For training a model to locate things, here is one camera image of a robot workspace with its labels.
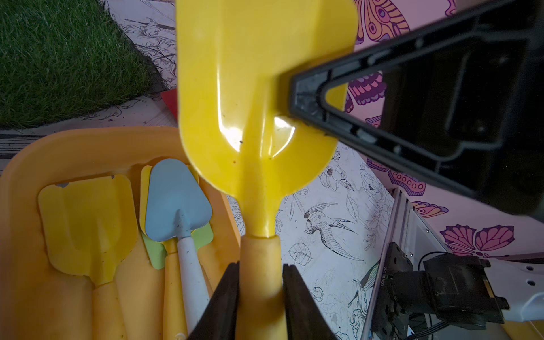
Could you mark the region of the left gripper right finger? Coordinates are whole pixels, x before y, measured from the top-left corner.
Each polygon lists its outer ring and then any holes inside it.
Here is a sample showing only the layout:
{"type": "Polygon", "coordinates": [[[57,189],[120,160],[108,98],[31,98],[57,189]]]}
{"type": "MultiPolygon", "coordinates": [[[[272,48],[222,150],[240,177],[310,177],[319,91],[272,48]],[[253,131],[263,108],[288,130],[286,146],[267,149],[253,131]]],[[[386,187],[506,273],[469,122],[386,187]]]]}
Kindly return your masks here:
{"type": "Polygon", "coordinates": [[[283,265],[283,293],[289,340],[337,338],[324,320],[297,267],[286,263],[283,265]]]}

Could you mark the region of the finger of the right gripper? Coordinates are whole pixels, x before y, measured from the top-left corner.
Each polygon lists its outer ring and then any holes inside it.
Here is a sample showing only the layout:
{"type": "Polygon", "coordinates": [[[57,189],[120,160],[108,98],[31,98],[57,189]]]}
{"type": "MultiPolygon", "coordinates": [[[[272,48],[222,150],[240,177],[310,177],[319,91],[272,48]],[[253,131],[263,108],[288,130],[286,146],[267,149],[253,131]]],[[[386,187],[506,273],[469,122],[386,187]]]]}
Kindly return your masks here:
{"type": "Polygon", "coordinates": [[[294,75],[290,112],[381,164],[543,219],[543,3],[486,1],[294,75]],[[381,124],[327,95],[377,73],[381,124]]]}

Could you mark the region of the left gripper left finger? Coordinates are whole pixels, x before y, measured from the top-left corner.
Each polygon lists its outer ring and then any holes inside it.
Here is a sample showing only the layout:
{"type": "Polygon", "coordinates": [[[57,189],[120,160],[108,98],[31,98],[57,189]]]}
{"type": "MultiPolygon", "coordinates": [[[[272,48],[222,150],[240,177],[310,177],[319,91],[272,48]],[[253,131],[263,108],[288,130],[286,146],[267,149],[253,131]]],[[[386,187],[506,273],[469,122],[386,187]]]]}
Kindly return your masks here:
{"type": "Polygon", "coordinates": [[[188,339],[235,339],[239,301],[239,262],[230,263],[188,339]]]}

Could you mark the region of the blue trowel white handle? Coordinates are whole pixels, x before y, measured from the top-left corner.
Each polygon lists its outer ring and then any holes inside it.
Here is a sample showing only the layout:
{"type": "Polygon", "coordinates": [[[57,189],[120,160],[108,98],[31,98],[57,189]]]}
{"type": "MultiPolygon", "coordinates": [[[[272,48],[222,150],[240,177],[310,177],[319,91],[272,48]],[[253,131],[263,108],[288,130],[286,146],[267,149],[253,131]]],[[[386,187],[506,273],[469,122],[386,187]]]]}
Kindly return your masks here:
{"type": "Polygon", "coordinates": [[[177,239],[188,333],[194,331],[210,301],[191,232],[211,217],[211,204],[182,161],[165,159],[152,168],[145,232],[156,242],[177,239]]]}

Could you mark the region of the yellow plastic shovel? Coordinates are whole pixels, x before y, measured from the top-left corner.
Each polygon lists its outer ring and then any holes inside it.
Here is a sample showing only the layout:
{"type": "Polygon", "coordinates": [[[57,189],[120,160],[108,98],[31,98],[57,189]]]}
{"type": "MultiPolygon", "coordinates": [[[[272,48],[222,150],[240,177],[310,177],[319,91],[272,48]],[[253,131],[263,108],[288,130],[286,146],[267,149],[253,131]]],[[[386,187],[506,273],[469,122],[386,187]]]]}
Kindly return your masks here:
{"type": "Polygon", "coordinates": [[[245,234],[237,339],[286,339],[281,201],[337,141],[289,115],[291,77],[354,48],[352,1],[177,1],[178,123],[190,163],[235,198],[245,234]]]}
{"type": "Polygon", "coordinates": [[[115,275],[138,235],[130,180],[116,174],[49,185],[38,207],[50,263],[94,285],[93,338],[127,339],[115,275]]]}

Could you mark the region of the yellow plastic storage box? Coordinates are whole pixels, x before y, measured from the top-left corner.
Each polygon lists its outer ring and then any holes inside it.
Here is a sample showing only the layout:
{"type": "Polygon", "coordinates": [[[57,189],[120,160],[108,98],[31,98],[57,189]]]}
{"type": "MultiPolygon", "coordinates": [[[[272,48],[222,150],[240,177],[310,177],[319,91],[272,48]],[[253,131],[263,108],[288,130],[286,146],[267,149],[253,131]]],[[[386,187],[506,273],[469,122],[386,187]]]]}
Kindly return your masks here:
{"type": "MultiPolygon", "coordinates": [[[[49,262],[38,193],[50,184],[124,174],[139,211],[140,171],[163,158],[188,162],[178,128],[71,130],[20,151],[1,175],[1,339],[93,339],[93,283],[49,262]]],[[[213,208],[214,239],[198,251],[211,289],[239,260],[239,231],[228,200],[202,179],[213,208]]],[[[128,339],[162,339],[164,271],[152,268],[138,235],[116,270],[128,339]]]]}

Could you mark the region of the red shovel wooden handle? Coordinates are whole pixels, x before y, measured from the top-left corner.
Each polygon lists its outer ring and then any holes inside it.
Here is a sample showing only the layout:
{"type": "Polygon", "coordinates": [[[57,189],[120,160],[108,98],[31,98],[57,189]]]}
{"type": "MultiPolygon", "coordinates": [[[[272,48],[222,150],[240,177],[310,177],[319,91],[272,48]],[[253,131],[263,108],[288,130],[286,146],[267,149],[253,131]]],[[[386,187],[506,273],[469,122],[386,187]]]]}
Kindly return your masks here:
{"type": "Polygon", "coordinates": [[[177,89],[170,89],[161,93],[161,99],[166,104],[174,120],[178,122],[178,95],[177,89]]]}

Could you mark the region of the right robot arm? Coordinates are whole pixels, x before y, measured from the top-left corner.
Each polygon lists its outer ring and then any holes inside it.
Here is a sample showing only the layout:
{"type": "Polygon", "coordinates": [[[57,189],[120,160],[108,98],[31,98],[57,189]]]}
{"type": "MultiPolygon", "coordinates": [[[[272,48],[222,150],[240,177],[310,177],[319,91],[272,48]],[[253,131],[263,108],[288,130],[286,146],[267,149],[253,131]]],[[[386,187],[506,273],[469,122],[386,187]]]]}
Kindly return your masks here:
{"type": "MultiPolygon", "coordinates": [[[[411,30],[392,1],[357,1],[365,50],[291,79],[290,112],[362,152],[409,196],[428,186],[543,220],[543,3],[450,1],[444,19],[411,30]]],[[[447,326],[543,318],[543,265],[493,259],[511,225],[447,226],[448,253],[411,269],[391,244],[372,330],[401,313],[447,326]]]]}

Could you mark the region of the artificial grass mat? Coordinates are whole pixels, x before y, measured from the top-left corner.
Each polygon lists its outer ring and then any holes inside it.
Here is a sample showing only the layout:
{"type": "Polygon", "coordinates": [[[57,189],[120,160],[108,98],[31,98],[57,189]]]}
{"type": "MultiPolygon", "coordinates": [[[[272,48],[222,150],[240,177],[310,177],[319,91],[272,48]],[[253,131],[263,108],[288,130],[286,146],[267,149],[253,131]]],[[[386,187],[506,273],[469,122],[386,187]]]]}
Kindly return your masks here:
{"type": "Polygon", "coordinates": [[[1,3],[1,127],[36,128],[165,89],[100,1],[1,3]]]}

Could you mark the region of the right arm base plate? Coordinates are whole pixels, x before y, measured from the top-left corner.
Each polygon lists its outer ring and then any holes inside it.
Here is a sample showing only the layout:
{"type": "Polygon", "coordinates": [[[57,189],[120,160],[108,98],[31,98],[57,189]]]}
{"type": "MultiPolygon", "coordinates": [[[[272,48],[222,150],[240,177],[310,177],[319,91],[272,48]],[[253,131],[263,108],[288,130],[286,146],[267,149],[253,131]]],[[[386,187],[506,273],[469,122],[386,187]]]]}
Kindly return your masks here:
{"type": "Polygon", "coordinates": [[[378,291],[371,331],[379,339],[405,339],[408,335],[409,314],[398,303],[393,291],[393,276],[412,272],[413,264],[397,243],[391,242],[380,271],[378,291]]]}

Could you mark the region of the aluminium frame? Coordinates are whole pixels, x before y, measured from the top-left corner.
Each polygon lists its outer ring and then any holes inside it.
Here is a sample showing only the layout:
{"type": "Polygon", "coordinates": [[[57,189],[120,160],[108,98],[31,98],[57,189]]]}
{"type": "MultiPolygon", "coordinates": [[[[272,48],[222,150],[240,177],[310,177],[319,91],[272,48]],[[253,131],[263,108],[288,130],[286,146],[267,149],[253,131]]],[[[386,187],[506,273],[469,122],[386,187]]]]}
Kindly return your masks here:
{"type": "Polygon", "coordinates": [[[362,334],[358,339],[405,339],[410,312],[395,301],[390,279],[394,273],[416,271],[427,253],[445,252],[439,240],[399,188],[393,191],[394,205],[382,246],[378,272],[362,334]]]}

